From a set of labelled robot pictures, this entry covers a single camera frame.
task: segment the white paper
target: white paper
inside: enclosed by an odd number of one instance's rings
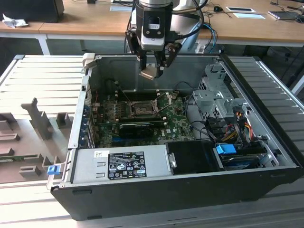
[[[95,158],[103,158],[103,157],[108,157],[110,151],[95,151],[94,152],[94,157]]]
[[[15,20],[15,19],[6,17],[4,14],[2,14],[2,15],[3,15],[2,22],[8,27],[16,28],[16,27],[23,27],[23,26],[29,25],[23,19]]]
[[[250,13],[233,13],[237,18],[252,18],[252,19],[265,19],[260,14],[250,14]]]

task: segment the mouse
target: mouse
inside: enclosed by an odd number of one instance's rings
[[[223,11],[223,8],[221,8],[220,6],[215,6],[213,8],[213,11],[216,12],[216,13],[219,13],[219,12]]]
[[[304,15],[299,15],[295,19],[299,23],[304,23]]]

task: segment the green circuit board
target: green circuit board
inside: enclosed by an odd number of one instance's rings
[[[123,146],[143,146],[143,145],[159,145],[169,141],[187,141],[194,140],[194,135],[190,129],[190,124],[183,115],[184,103],[181,97],[169,93],[173,97],[171,105],[168,105],[168,98],[162,96],[157,100],[159,115],[166,116],[167,124],[162,127],[153,129],[153,136],[144,139],[121,139],[119,136],[119,125],[114,116],[114,104],[119,105],[120,102],[115,102],[115,98],[108,96],[106,100],[101,102],[101,114],[104,117],[102,123],[98,123],[98,134],[100,138],[100,148],[123,147]]]

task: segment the motherboard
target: motherboard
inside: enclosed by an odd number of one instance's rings
[[[100,100],[95,114],[99,147],[159,145],[194,140],[182,97],[173,92],[118,93]]]

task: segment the yellow wire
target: yellow wire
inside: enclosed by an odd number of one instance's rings
[[[245,125],[245,127],[248,129],[248,131],[249,131],[249,137],[250,137],[250,139],[252,138],[252,135],[251,135],[251,127],[250,126],[248,126],[248,125]]]
[[[235,136],[237,132],[233,132],[232,134],[228,135],[226,138],[223,139],[223,141],[226,141],[228,139],[231,139],[233,136]]]

